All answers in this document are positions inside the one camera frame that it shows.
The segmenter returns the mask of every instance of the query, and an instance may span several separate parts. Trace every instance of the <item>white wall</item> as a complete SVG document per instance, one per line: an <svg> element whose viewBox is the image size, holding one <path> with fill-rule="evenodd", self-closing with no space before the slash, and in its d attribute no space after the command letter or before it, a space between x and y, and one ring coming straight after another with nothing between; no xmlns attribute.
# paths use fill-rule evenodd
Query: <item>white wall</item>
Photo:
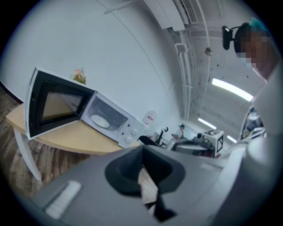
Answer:
<svg viewBox="0 0 283 226"><path fill-rule="evenodd" d="M154 128L180 120L176 53L155 19L133 4L104 15L109 1L39 3L18 26L1 59L0 81L25 101L35 66L69 77L84 68L87 86L142 119L157 112Z"/></svg>
<svg viewBox="0 0 283 226"><path fill-rule="evenodd" d="M197 136L197 132L195 130L193 130L191 127L188 127L187 125L185 125L185 129L184 129L184 137L187 139L193 139L194 137Z"/></svg>

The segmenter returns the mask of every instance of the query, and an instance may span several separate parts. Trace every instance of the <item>ceiling pipe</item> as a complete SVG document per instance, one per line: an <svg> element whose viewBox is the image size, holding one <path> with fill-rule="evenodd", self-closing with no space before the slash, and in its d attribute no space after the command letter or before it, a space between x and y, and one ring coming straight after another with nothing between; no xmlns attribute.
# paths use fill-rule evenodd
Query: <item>ceiling pipe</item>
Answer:
<svg viewBox="0 0 283 226"><path fill-rule="evenodd" d="M183 86L185 86L185 87L189 87L189 88L193 88L192 86L189 86L189 85L185 85L185 84L182 84Z"/></svg>
<svg viewBox="0 0 283 226"><path fill-rule="evenodd" d="M188 76L188 85L191 86L191 71L190 71L190 61L189 61L189 58L188 58L188 53L190 51L190 48L189 48L189 44L186 42L186 38L185 38L185 35L184 35L184 32L180 32L180 37L181 37L181 40L184 44L184 48L185 48L185 52L184 52L184 58L185 58L185 62L187 64L187 76ZM187 106L186 106L186 111L187 111L187 115L185 117L185 119L189 119L190 117L190 110L191 110L191 87L188 88L189 89L189 100L187 101Z"/></svg>
<svg viewBox="0 0 283 226"><path fill-rule="evenodd" d="M190 40L192 40L190 31L188 30L187 32L189 34ZM191 45L191 61L193 63L193 72L195 72L196 71L196 61L195 61L195 48L193 44Z"/></svg>
<svg viewBox="0 0 283 226"><path fill-rule="evenodd" d="M205 29L205 33L207 35L207 47L210 48L210 40L209 40L209 34L208 34L207 21L206 21L205 15L203 13L202 6L199 3L199 0L196 0L196 3L199 7L199 11L200 11L200 14L201 14L202 19L203 19L204 29ZM205 90L204 90L203 98L202 98L202 101L201 101L201 104L200 104L200 109L202 108L203 100L204 100L206 92L207 92L207 85L209 83L209 76L210 76L210 56L208 55L207 83L205 85Z"/></svg>
<svg viewBox="0 0 283 226"><path fill-rule="evenodd" d="M185 71L184 71L184 65L183 65L183 58L182 58L182 53L183 51L181 51L180 53L178 52L178 46L184 46L183 43L176 43L175 44L175 49L176 49L176 53L178 54L179 57L179 64L180 64L180 69L181 69L181 77L182 77L182 83L184 84L186 82L185 79ZM184 118L186 118L186 106L187 106L187 89L183 87L183 105L184 105Z"/></svg>

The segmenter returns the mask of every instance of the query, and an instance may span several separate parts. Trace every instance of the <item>person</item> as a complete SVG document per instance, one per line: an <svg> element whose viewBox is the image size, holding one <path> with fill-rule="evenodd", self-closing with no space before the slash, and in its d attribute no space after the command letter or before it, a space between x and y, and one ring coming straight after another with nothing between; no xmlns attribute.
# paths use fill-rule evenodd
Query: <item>person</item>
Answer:
<svg viewBox="0 0 283 226"><path fill-rule="evenodd" d="M180 139L184 139L184 129L185 129L185 126L182 124L179 126L180 128L180 132L178 134L172 134L172 137L176 140L180 140Z"/></svg>
<svg viewBox="0 0 283 226"><path fill-rule="evenodd" d="M273 39L266 26L255 18L250 23L243 23L237 30L234 41L236 55L251 68L266 83L275 75L276 79L282 79L282 61L277 53ZM268 111L264 109L262 98L263 92L259 92L252 100L252 106L246 113L238 140L254 137L254 132L264 128L262 117L268 118Z"/></svg>

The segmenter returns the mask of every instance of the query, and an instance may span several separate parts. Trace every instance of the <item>wooden floor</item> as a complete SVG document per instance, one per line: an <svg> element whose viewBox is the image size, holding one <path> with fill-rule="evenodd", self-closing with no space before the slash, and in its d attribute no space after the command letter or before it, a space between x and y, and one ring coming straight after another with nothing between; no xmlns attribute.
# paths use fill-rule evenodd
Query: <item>wooden floor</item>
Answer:
<svg viewBox="0 0 283 226"><path fill-rule="evenodd" d="M72 168L77 163L90 157L88 154L78 154L52 148L37 141L30 141L32 156L42 181L36 180L29 171L20 154L17 153L13 127L5 117L19 104L0 88L0 167L10 187L27 197L32 197L53 178ZM156 199L157 187L143 169L140 173L143 203L153 202Z"/></svg>

